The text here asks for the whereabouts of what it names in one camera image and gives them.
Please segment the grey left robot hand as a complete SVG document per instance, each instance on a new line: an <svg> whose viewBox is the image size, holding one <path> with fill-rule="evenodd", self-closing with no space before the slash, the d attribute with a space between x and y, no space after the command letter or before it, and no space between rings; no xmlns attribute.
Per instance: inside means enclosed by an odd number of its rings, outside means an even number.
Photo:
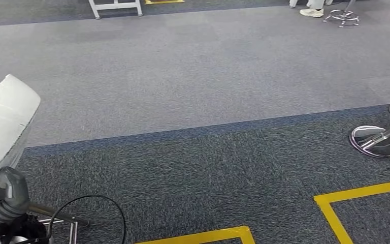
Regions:
<svg viewBox="0 0 390 244"><path fill-rule="evenodd" d="M11 167L0 170L0 212L23 214L27 211L30 198L25 177Z"/></svg>

